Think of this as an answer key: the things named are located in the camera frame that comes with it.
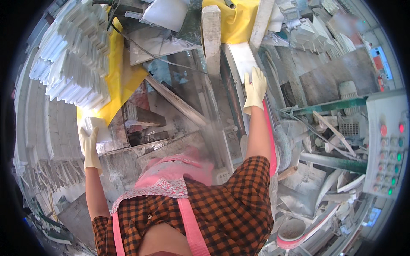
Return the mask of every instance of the left hand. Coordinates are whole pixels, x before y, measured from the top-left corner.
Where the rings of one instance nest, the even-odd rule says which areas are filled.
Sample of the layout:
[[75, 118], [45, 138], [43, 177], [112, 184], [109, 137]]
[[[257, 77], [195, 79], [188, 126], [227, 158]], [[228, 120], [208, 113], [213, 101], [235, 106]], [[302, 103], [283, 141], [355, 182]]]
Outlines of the left hand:
[[94, 167], [98, 169], [98, 174], [101, 175], [103, 171], [97, 153], [97, 134], [98, 127], [93, 128], [90, 136], [81, 127], [78, 137], [80, 138], [81, 151], [84, 155], [84, 172], [87, 167]]

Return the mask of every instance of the green metal bar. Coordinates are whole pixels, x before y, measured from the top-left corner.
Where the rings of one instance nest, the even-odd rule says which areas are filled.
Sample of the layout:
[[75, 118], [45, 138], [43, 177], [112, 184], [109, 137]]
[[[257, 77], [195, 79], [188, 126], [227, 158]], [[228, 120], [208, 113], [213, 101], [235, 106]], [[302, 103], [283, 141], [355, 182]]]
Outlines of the green metal bar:
[[305, 152], [301, 153], [300, 160], [312, 162], [330, 168], [344, 169], [361, 174], [365, 174], [367, 169], [367, 162], [359, 162], [354, 160], [348, 160], [331, 156], [323, 156], [319, 154], [310, 154]]
[[[313, 111], [320, 113], [320, 112], [325, 112], [325, 111], [330, 111], [330, 110], [346, 109], [346, 108], [351, 108], [351, 107], [356, 107], [356, 106], [365, 106], [367, 97], [368, 96], [345, 99], [345, 100], [336, 100], [336, 101], [322, 103], [319, 105], [307, 106], [305, 108], [293, 110], [293, 115], [301, 116], [301, 115], [306, 115], [306, 114], [312, 114]], [[291, 109], [286, 109], [285, 112], [290, 113]]]

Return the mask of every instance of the apron strap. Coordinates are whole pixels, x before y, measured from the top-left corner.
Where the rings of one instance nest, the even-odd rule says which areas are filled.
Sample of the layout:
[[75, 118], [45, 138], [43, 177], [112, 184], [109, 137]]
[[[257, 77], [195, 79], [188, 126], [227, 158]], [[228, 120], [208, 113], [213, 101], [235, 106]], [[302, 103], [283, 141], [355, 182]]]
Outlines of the apron strap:
[[181, 211], [182, 221], [184, 222], [185, 233], [189, 248], [193, 256], [210, 256], [208, 247], [206, 246], [204, 237], [199, 229], [194, 211], [188, 198], [179, 198], [178, 206]]
[[125, 256], [123, 239], [121, 238], [120, 223], [118, 221], [118, 211], [112, 215], [112, 227], [114, 231], [114, 242], [117, 256]]

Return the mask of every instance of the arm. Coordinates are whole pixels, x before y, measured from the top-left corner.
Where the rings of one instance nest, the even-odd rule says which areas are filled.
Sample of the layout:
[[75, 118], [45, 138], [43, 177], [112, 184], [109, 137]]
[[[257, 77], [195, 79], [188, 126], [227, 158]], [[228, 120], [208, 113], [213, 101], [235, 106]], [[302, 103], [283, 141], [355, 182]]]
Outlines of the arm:
[[246, 149], [246, 159], [251, 156], [264, 156], [271, 158], [271, 140], [268, 126], [266, 124], [264, 111], [251, 106], [251, 125], [249, 128], [248, 147]]
[[100, 181], [101, 163], [97, 153], [98, 127], [93, 128], [90, 136], [81, 127], [78, 134], [81, 150], [84, 155], [85, 197], [91, 221], [95, 217], [109, 217], [107, 200]]
[[246, 159], [251, 156], [270, 159], [271, 141], [262, 102], [266, 93], [266, 77], [259, 68], [252, 67], [252, 83], [249, 83], [249, 74], [245, 74], [245, 90], [244, 112], [251, 115]]
[[95, 167], [85, 169], [85, 197], [91, 220], [98, 216], [109, 217], [107, 199]]

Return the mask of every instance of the rubber glove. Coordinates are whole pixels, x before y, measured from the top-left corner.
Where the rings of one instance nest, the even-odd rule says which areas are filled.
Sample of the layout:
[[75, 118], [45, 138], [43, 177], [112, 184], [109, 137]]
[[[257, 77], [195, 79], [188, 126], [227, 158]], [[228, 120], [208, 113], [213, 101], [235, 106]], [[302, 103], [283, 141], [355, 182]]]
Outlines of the rubber glove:
[[266, 93], [266, 77], [259, 68], [252, 67], [252, 83], [249, 83], [249, 74], [245, 73], [246, 101], [244, 112], [251, 114], [251, 106], [257, 106], [263, 110], [263, 98]]
[[84, 155], [84, 171], [87, 167], [94, 167], [98, 169], [98, 175], [101, 175], [103, 171], [97, 153], [97, 134], [98, 127], [93, 128], [90, 136], [81, 127], [78, 136], [80, 138], [81, 151]]

